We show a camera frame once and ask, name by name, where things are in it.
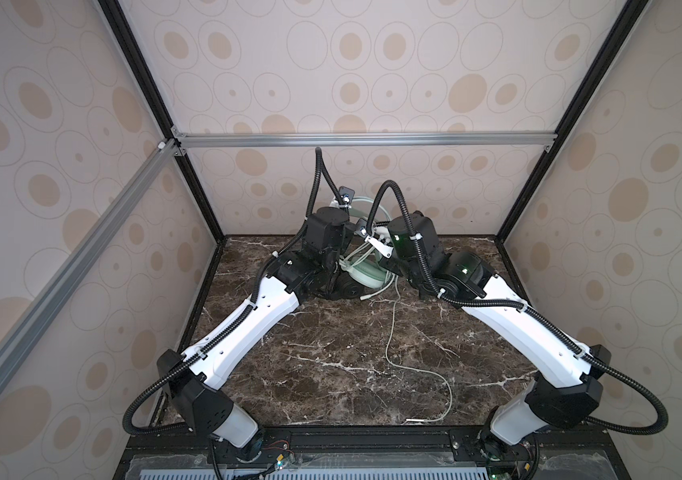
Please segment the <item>mint green headphones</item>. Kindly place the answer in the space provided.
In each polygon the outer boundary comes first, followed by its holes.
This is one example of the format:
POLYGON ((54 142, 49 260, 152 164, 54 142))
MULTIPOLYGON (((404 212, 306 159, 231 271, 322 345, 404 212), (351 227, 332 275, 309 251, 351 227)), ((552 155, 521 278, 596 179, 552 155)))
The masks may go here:
MULTIPOLYGON (((362 203, 372 204, 373 199, 370 197, 356 197, 352 200, 352 208, 350 208, 350 216, 358 219, 366 220, 368 213, 356 208, 362 203)), ((383 215, 383 220, 391 220, 392 216, 384 207, 379 207, 376 215, 383 215)), ((363 287, 373 289, 381 292, 386 290, 391 282, 395 279, 395 275, 381 267, 378 262, 382 255, 374 246, 368 242, 363 241, 359 246, 354 248, 350 253, 342 256, 338 263, 342 271, 348 273, 352 280, 361 284, 363 287)))

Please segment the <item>black blue gaming headphones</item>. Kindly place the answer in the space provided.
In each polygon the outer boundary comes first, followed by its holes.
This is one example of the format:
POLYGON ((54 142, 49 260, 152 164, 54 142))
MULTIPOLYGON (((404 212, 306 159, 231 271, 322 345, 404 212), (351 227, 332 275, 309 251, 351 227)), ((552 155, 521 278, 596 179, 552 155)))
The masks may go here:
POLYGON ((366 286, 354 280, 348 272, 341 271, 325 288, 323 298, 331 301, 359 299, 367 290, 366 286))

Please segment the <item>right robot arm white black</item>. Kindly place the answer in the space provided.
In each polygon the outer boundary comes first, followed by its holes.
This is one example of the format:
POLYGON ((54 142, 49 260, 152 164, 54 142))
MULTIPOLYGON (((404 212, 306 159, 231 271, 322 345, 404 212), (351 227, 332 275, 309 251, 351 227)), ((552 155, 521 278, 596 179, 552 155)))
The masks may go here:
POLYGON ((570 350, 570 336, 556 335, 535 319, 532 307, 476 253, 445 251, 429 218, 415 212, 412 222, 415 236, 402 217, 375 226, 368 241, 381 255, 380 266, 405 277, 422 297, 459 300, 460 309, 538 370, 522 393, 489 414, 478 435, 483 454, 499 457, 541 429, 569 429, 585 421, 602 395, 601 373, 585 360, 588 347, 579 343, 570 350))

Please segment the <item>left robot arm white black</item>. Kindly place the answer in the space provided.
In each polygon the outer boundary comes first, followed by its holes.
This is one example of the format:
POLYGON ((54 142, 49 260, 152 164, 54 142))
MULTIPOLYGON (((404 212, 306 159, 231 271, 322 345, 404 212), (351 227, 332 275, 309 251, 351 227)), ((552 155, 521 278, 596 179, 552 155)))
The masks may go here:
POLYGON ((321 207, 309 215, 298 240, 270 258, 257 275, 254 293, 212 332, 183 353, 164 353, 158 371, 168 375, 196 357, 163 386, 184 423, 202 438, 220 439, 254 457, 261 426, 221 388, 246 354, 282 318, 311 298, 338 300, 362 292, 339 266, 354 226, 345 209, 321 207))

